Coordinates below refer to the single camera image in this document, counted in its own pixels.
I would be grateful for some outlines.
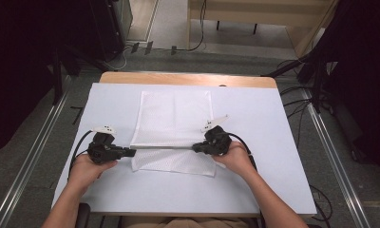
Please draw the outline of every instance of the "table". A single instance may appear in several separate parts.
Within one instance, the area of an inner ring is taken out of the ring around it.
[[[103,124],[117,129],[115,144],[128,146],[134,134],[141,91],[172,89],[211,91],[214,115],[229,114],[230,119],[221,126],[248,143],[260,175],[298,214],[316,213],[276,82],[271,78],[104,73],[100,83],[91,89],[71,154],[88,129]],[[85,150],[90,142],[90,137],[85,139],[79,151]],[[132,172],[130,160],[123,158],[115,168],[104,172],[82,197],[93,213],[239,218],[256,217],[259,213],[247,184],[229,170],[218,167],[214,178],[142,170]],[[67,183],[69,161],[70,158],[53,203]]]
[[[188,0],[187,47],[191,19],[200,19],[201,0]],[[338,0],[207,0],[205,20],[287,26],[300,58],[321,28],[333,19]]]

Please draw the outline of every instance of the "floor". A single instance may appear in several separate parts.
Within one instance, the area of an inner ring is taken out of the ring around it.
[[[269,73],[283,66],[283,61],[296,59],[286,30],[281,26],[258,25],[253,35],[253,25],[221,23],[216,31],[216,22],[204,22],[204,38],[197,51],[179,52],[171,55],[170,48],[185,48],[185,4],[186,0],[159,0],[148,38],[141,42],[146,47],[153,41],[153,49],[145,54],[126,51],[111,66],[124,71],[175,71],[226,73],[234,75],[256,75]],[[192,21],[191,47],[195,47],[201,37],[200,21]],[[52,194],[72,146],[78,124],[74,124],[78,110],[72,106],[85,107],[87,92],[91,84],[97,82],[101,72],[94,67],[82,64],[81,77],[72,78],[64,108],[46,140],[46,146],[28,179],[19,202],[13,208],[7,227],[38,227],[50,209]],[[300,86],[290,71],[276,78],[278,90]],[[40,132],[51,110],[52,93],[38,104],[26,119],[11,142],[0,151],[0,205],[18,175],[20,167],[29,155],[35,137]],[[283,103],[304,99],[304,90],[293,90],[282,96]],[[295,111],[298,104],[287,105],[288,114]],[[289,119],[295,143],[298,143],[299,156],[305,168],[313,197],[324,210],[326,216],[332,213],[332,227],[380,227],[380,168],[374,163],[357,163],[352,160],[351,149],[345,140],[336,118],[323,109],[320,114],[329,132],[337,157],[342,161],[351,186],[360,199],[369,225],[357,224],[352,216],[351,206],[346,200],[342,184],[335,175],[335,169],[322,138],[318,134],[314,114],[309,110],[298,113]],[[99,227],[102,218],[91,216],[89,227]],[[107,217],[104,227],[116,224],[117,219]],[[311,224],[326,227],[322,221],[306,218]]]

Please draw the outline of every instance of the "left hand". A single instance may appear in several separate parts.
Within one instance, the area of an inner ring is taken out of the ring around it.
[[[116,164],[117,161],[95,164],[87,154],[80,155],[72,166],[67,186],[83,195],[92,182],[98,179],[105,170]]]

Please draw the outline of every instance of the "black handheld controller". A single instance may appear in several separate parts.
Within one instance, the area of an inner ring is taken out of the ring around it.
[[[229,145],[232,142],[229,135],[220,126],[207,131],[204,137],[204,142],[193,144],[192,149],[195,152],[203,152],[209,155],[224,155],[228,152]]]
[[[89,157],[95,163],[104,163],[119,160],[122,157],[134,157],[135,149],[116,146],[112,144],[114,137],[105,133],[96,133],[93,142],[89,144],[87,149]]]

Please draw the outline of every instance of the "black cable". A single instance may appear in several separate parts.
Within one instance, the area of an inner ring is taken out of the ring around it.
[[[199,48],[199,46],[202,44],[202,41],[204,40],[204,18],[205,18],[206,9],[207,9],[207,0],[204,0],[201,6],[201,12],[199,14],[199,24],[201,25],[201,40],[199,41],[199,44],[196,47],[193,47],[191,49],[186,49],[187,51],[193,51]]]
[[[291,91],[294,91],[296,89],[300,89],[300,88],[308,88],[308,89],[311,89],[311,87],[306,87],[306,86],[293,86],[293,87],[289,87],[289,88],[286,88],[284,90],[282,90],[279,95],[282,96],[284,95],[285,93],[288,93],[288,92],[291,92]]]
[[[310,102],[310,101],[311,101],[311,99],[297,100],[297,101],[293,101],[293,102],[286,103],[286,104],[284,105],[284,107],[285,107],[285,106],[288,106],[288,105],[292,105],[292,104],[300,103],[300,102]]]
[[[305,104],[302,108],[302,113],[300,114],[300,119],[299,119],[299,128],[297,129],[297,141],[296,141],[296,149],[299,148],[299,141],[300,141],[300,130],[302,128],[302,118],[303,118],[303,113],[305,112],[306,107],[309,105],[309,103]]]
[[[297,114],[297,113],[301,112],[302,109],[299,109],[299,108],[300,108],[301,106],[305,105],[306,103],[309,104],[310,102],[304,102],[304,103],[298,105],[298,106],[294,109],[294,111],[293,111],[291,114],[289,114],[289,115],[287,116],[287,119],[290,119],[294,114]]]
[[[75,146],[74,153],[72,154],[72,157],[71,157],[71,163],[69,164],[68,177],[69,177],[69,173],[71,172],[72,165],[74,164],[75,159],[77,158],[77,157],[76,157],[76,154],[77,154],[78,149],[80,148],[81,143],[82,143],[83,140],[86,138],[86,136],[89,135],[91,132],[92,132],[91,130],[87,131],[87,132],[84,134],[84,136],[80,139],[80,141],[78,142],[77,146]]]
[[[228,133],[228,132],[224,132],[224,133],[219,133],[219,135],[229,135],[229,136],[233,136],[235,138],[237,138],[241,143],[243,143],[244,147],[246,147],[246,152],[247,154],[249,155],[249,160],[250,160],[250,163],[252,164],[252,166],[255,168],[255,170],[257,171],[257,166],[256,166],[256,162],[255,162],[255,159],[253,158],[253,155],[252,155],[252,151],[250,151],[249,147],[247,146],[246,142],[244,142],[243,139],[241,139],[239,136],[233,134],[233,133]]]
[[[316,201],[314,201],[314,205],[316,206],[316,208],[317,208],[318,212],[320,213],[320,215],[321,215],[323,218],[326,217],[326,215],[324,215],[323,210],[322,210],[321,207],[317,204]],[[327,225],[328,228],[331,228],[328,219],[324,219],[324,222],[326,222],[326,225]]]
[[[116,53],[116,54],[113,56],[113,58],[111,58],[111,59],[109,59],[109,60],[107,60],[107,61],[104,61],[104,62],[105,62],[105,63],[109,63],[109,62],[113,61],[114,59],[116,59],[116,57],[117,57],[118,55],[120,55],[121,53],[123,53],[125,50],[128,50],[128,49],[133,48],[133,47],[134,47],[134,46],[132,46],[132,45],[125,46],[125,48],[123,49],[122,52]]]
[[[330,214],[329,214],[327,217],[322,215],[323,219],[321,219],[321,218],[316,218],[316,217],[312,217],[312,219],[319,220],[319,221],[325,221],[325,220],[330,219],[330,218],[332,217],[332,215],[333,215],[333,206],[332,206],[332,202],[331,202],[330,199],[329,199],[329,198],[328,198],[328,197],[327,197],[322,191],[320,191],[318,188],[314,187],[314,186],[311,185],[311,184],[309,184],[309,186],[310,186],[312,189],[314,189],[315,191],[317,191],[319,194],[321,194],[321,195],[324,197],[324,199],[326,199],[327,203],[328,203],[329,206],[330,206]]]
[[[200,45],[202,44],[202,41],[204,40],[204,18],[205,18],[206,9],[207,9],[207,0],[204,0],[202,2],[201,11],[199,14],[199,24],[201,26],[201,40],[199,41],[199,44],[196,47],[193,47],[191,49],[176,49],[176,51],[193,51],[200,47]],[[172,49],[167,49],[167,48],[151,48],[151,49],[172,51]]]
[[[233,133],[229,133],[229,132],[225,132],[225,133],[223,133],[223,134],[225,134],[225,135],[229,135],[229,136],[233,136],[233,137],[235,137],[235,138],[237,138],[243,145],[244,145],[244,147],[246,147],[246,152],[247,152],[247,154],[252,154],[252,151],[250,151],[250,149],[249,149],[249,147],[247,146],[247,144],[246,144],[246,142],[244,142],[244,140],[243,139],[241,139],[239,136],[237,136],[237,135],[235,135],[235,134],[233,134]]]
[[[293,62],[293,61],[295,61],[295,60],[285,60],[285,61],[282,61],[281,63],[279,63],[279,64],[276,65],[276,69],[279,69],[279,66],[281,66],[282,64],[284,64],[284,63],[286,63],[286,62]],[[296,76],[299,75],[299,73],[296,72],[295,67],[293,68],[293,72],[294,72],[294,74],[295,74]]]
[[[85,152],[86,152],[86,150],[84,150],[83,152],[78,153],[77,156],[75,156],[75,158],[78,158],[78,156],[84,154]]]
[[[102,216],[101,224],[99,224],[99,228],[103,228],[104,227],[105,218],[106,218],[106,216]]]

